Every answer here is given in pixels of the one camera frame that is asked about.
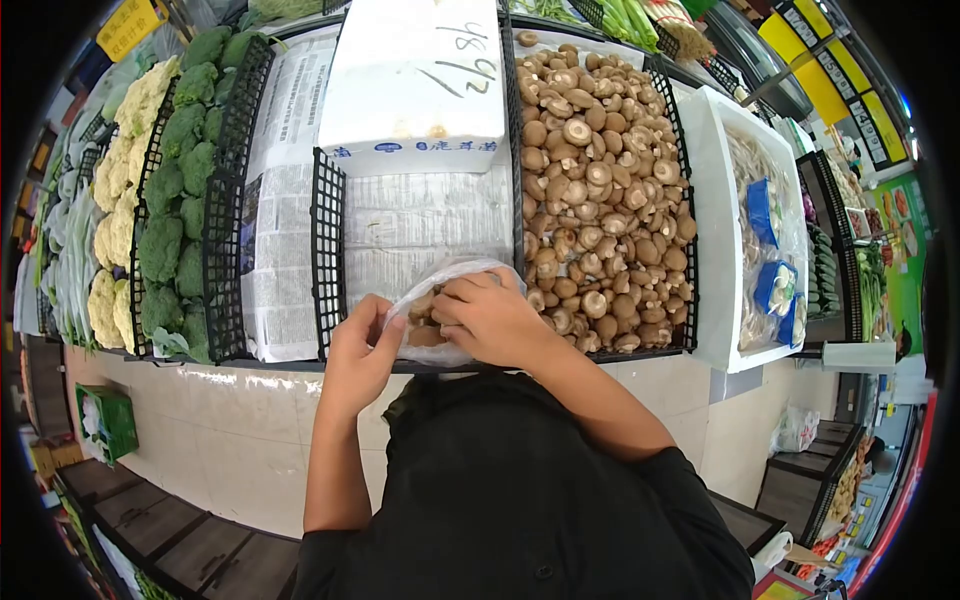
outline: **blue plastic container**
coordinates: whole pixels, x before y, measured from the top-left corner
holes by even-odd
[[[783,317],[783,321],[780,322],[780,327],[777,328],[777,341],[786,346],[790,346],[790,349],[796,348],[803,343],[803,340],[801,340],[799,344],[793,343],[793,321],[794,316],[797,314],[797,300],[806,301],[803,292],[797,292],[793,295],[793,299],[790,301],[790,310],[787,311]]]
[[[756,279],[754,301],[765,314],[776,315],[776,309],[770,308],[770,298],[774,293],[774,282],[777,279],[777,270],[785,266],[793,274],[793,282],[783,289],[786,298],[793,299],[794,288],[797,286],[797,270],[785,260],[774,260],[763,265],[760,275]]]
[[[773,191],[771,190],[770,180],[767,178],[754,181],[748,185],[747,216],[750,219],[750,227],[754,230],[760,242],[779,248],[780,241],[777,239],[777,233],[770,222],[770,194]],[[774,205],[777,207],[777,219],[782,223],[780,203],[776,202],[776,198]]]

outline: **hand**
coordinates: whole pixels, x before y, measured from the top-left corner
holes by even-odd
[[[545,352],[559,345],[569,347],[527,303],[516,274],[506,267],[448,282],[433,305],[463,324],[445,325],[442,334],[485,363],[530,371]]]
[[[383,392],[406,327],[406,319],[394,317],[379,333],[391,306],[389,300],[367,294],[333,330],[321,409],[338,418],[352,419]]]

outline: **green plastic basket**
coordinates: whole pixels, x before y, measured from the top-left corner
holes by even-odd
[[[133,404],[119,392],[99,385],[77,384],[77,413],[80,415],[80,433],[89,438],[84,430],[84,396],[94,398],[100,420],[104,424],[104,442],[107,443],[107,464],[113,467],[116,460],[140,447],[133,422]]]

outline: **black shirt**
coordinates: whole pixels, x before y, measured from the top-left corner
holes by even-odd
[[[751,597],[750,559],[678,448],[618,462],[524,375],[422,395],[413,426],[392,424],[368,528],[303,536],[295,599]]]

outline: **mushroom pile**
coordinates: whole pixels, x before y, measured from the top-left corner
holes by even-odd
[[[697,225],[663,95],[617,55],[581,66],[572,44],[516,59],[516,75],[527,300],[581,352],[668,346]]]

